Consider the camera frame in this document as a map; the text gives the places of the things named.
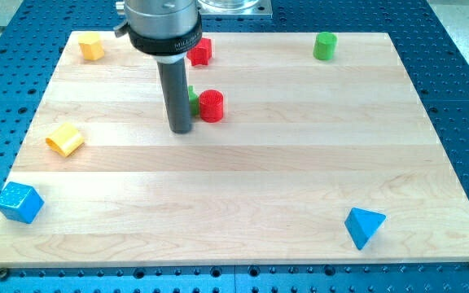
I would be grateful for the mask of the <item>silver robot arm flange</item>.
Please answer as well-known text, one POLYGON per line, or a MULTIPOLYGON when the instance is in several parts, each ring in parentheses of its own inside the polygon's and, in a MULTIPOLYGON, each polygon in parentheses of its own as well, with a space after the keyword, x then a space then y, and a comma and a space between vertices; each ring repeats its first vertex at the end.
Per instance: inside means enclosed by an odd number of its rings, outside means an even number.
POLYGON ((115 35, 127 35, 136 50, 158 63, 180 61, 202 38, 195 0, 120 0, 115 7, 125 17, 115 35))

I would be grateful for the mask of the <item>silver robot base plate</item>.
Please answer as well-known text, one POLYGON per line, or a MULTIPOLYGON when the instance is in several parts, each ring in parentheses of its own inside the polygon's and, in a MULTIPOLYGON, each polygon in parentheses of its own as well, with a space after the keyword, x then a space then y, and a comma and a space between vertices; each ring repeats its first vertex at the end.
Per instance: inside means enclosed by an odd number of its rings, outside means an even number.
POLYGON ((198 0, 204 18, 271 18, 271 0, 198 0))

